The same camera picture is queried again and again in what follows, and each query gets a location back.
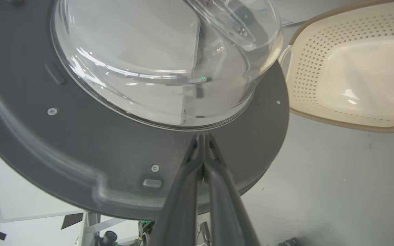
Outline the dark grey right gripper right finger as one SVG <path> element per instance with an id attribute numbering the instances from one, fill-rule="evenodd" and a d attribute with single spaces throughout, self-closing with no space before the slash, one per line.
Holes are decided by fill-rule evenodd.
<path id="1" fill-rule="evenodd" d="M 215 137 L 204 134 L 212 246 L 261 246 Z"/>

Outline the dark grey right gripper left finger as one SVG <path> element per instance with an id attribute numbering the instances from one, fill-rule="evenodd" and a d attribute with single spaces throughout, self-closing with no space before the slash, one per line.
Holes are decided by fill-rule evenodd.
<path id="1" fill-rule="evenodd" d="M 196 134 L 169 190 L 149 246 L 196 246 L 197 192 L 203 178 L 203 137 Z"/>

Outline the grey washing machine door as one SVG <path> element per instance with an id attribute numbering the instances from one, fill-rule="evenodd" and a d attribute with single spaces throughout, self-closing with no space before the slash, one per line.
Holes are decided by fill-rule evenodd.
<path id="1" fill-rule="evenodd" d="M 243 195 L 286 138 L 269 0 L 0 0 L 0 157 L 88 211 Z"/>

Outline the cream perforated laundry basket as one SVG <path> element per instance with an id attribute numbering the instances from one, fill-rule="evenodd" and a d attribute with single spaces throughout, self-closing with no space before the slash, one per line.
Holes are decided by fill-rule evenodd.
<path id="1" fill-rule="evenodd" d="M 290 54 L 290 112 L 310 120 L 394 133 L 394 0 L 366 0 L 306 21 Z"/>

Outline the grey cart leg with caster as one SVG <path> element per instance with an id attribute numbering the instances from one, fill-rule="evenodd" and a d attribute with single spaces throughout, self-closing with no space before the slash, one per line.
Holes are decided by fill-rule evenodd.
<path id="1" fill-rule="evenodd" d="M 118 246 L 118 237 L 113 231 L 106 231 L 100 236 L 100 231 L 125 222 L 125 219 L 112 218 L 101 222 L 101 215 L 91 212 L 83 212 L 81 220 L 81 232 L 75 246 Z"/>

